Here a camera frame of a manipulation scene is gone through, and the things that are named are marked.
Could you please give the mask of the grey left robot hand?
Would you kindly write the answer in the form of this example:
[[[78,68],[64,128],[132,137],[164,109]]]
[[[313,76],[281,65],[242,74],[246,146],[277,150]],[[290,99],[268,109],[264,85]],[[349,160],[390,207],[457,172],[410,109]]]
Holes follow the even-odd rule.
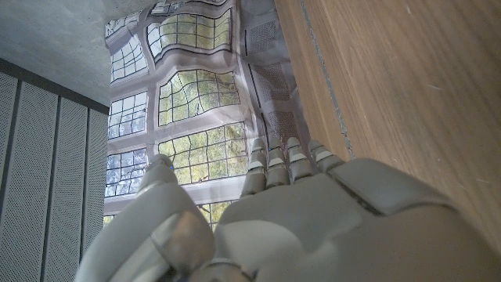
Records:
[[[156,155],[92,242],[78,281],[497,281],[500,255],[447,196],[316,140],[253,143],[240,198],[210,227]]]

